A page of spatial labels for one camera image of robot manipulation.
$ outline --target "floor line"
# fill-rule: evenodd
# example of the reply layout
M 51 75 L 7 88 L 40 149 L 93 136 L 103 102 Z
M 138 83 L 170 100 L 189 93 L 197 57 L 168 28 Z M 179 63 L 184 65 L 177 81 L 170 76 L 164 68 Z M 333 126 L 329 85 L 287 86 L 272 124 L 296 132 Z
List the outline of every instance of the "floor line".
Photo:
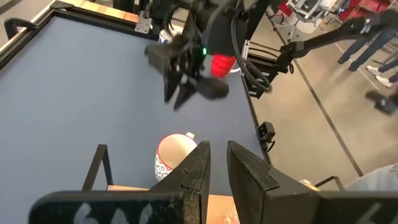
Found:
M 270 20 L 270 22 L 271 22 L 272 26 L 275 28 L 276 27 L 275 24 L 271 20 Z M 283 39 L 282 35 L 280 34 L 279 30 L 276 30 L 276 33 L 279 36 L 279 38 L 282 41 L 282 43 L 284 45 L 286 45 L 286 42 Z M 329 124 L 330 129 L 332 130 L 333 134 L 337 138 L 337 141 L 339 142 L 342 150 L 346 154 L 346 157 L 348 158 L 349 162 L 353 166 L 353 168 L 356 171 L 356 173 L 360 177 L 363 176 L 363 172 L 362 172 L 361 168 L 359 167 L 358 163 L 356 162 L 356 160 L 355 160 L 354 156 L 352 155 L 351 151 L 348 149 L 348 146 L 345 144 L 345 142 L 343 140 L 343 137 L 341 137 L 341 134 L 338 132 L 337 127 L 335 126 L 335 124 L 333 123 L 333 121 L 330 118 L 329 114 L 327 113 L 325 107 L 323 106 L 323 104 L 322 104 L 321 100 L 319 99 L 317 93 L 313 89 L 310 81 L 308 80 L 307 76 L 305 75 L 304 71 L 302 70 L 300 64 L 298 63 L 298 61 L 296 59 L 294 59 L 293 61 L 294 61 L 294 64 L 295 64 L 296 68 L 298 69 L 301 77 L 303 78 L 307 88 L 310 90 L 314 100 L 317 102 L 317 105 L 318 105 L 319 109 L 321 110 L 321 112 L 323 114 L 323 117 L 325 117 L 327 123 Z
M 10 10 L 12 7 L 16 6 L 21 1 L 22 0 L 10 0 L 4 3 L 2 6 L 0 6 L 0 15 Z

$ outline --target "person's leg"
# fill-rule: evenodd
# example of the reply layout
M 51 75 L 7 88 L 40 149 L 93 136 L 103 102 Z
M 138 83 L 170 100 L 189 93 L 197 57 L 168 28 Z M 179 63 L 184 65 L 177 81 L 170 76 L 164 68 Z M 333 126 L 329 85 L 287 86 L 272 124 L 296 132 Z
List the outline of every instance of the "person's leg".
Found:
M 391 61 L 390 63 L 387 63 L 387 64 L 379 67 L 379 72 L 386 72 L 392 68 L 395 68 L 396 66 L 398 66 L 398 59 L 395 59 L 395 60 Z
M 396 83 L 396 82 L 398 82 L 398 72 L 397 72 L 395 75 L 391 76 L 391 77 L 388 79 L 388 81 L 391 82 L 391 83 Z
M 349 57 L 359 51 L 365 44 L 370 40 L 370 38 L 360 38 L 356 40 L 347 51 L 338 59 L 338 63 L 344 63 L 349 60 Z
M 390 99 L 394 101 L 394 104 L 398 106 L 398 86 L 396 88 L 396 92 L 390 96 Z
M 393 86 L 394 83 L 398 82 L 398 72 L 395 75 L 391 76 L 390 78 L 383 78 L 380 76 L 376 76 L 376 79 L 384 86 L 390 88 Z
M 352 191 L 396 191 L 398 190 L 398 164 L 378 168 L 354 180 L 346 186 Z
M 355 71 L 360 65 L 365 63 L 376 51 L 381 49 L 386 43 L 397 35 L 394 29 L 386 29 L 382 31 L 378 37 L 369 45 L 369 47 L 349 66 L 349 70 Z

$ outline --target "patterned mug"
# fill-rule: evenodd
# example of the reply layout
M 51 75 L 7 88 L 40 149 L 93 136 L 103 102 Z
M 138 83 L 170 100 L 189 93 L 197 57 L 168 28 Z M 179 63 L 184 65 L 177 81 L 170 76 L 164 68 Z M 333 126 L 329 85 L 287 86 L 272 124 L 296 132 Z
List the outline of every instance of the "patterned mug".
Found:
M 192 133 L 169 134 L 156 149 L 155 175 L 161 181 L 173 171 L 197 146 Z

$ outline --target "blue table surface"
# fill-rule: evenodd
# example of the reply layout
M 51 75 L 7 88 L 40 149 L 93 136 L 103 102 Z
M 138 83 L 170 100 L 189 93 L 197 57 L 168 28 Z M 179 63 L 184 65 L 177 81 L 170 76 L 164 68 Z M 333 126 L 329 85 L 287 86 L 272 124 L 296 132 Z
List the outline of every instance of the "blue table surface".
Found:
M 55 17 L 0 71 L 2 223 L 26 222 L 45 194 L 80 190 L 98 144 L 108 145 L 115 184 L 150 188 L 155 149 L 170 133 L 210 140 L 210 193 L 231 195 L 227 141 L 262 157 L 240 75 L 226 78 L 226 99 L 195 95 L 174 112 L 143 56 L 150 42 Z M 95 189 L 105 188 L 101 171 Z

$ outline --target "jeans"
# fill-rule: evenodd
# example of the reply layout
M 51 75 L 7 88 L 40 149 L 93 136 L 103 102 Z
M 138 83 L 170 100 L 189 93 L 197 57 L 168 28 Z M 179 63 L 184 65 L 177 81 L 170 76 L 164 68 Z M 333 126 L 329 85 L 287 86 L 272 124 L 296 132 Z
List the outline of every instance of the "jeans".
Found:
M 346 190 L 397 191 L 398 164 L 378 168 L 354 180 Z
M 376 51 L 381 49 L 386 43 L 393 39 L 398 34 L 396 29 L 385 29 L 378 37 L 367 47 L 367 49 L 349 66 L 350 70 L 357 70 L 360 65 L 365 63 Z M 347 51 L 340 57 L 340 62 L 348 61 L 349 57 L 359 51 L 372 37 L 358 39 L 354 42 Z
M 386 72 L 392 68 L 395 68 L 396 66 L 398 66 L 398 59 L 395 59 L 392 62 L 379 67 L 379 72 Z M 391 83 L 398 82 L 398 72 L 395 75 L 391 76 L 388 80 Z

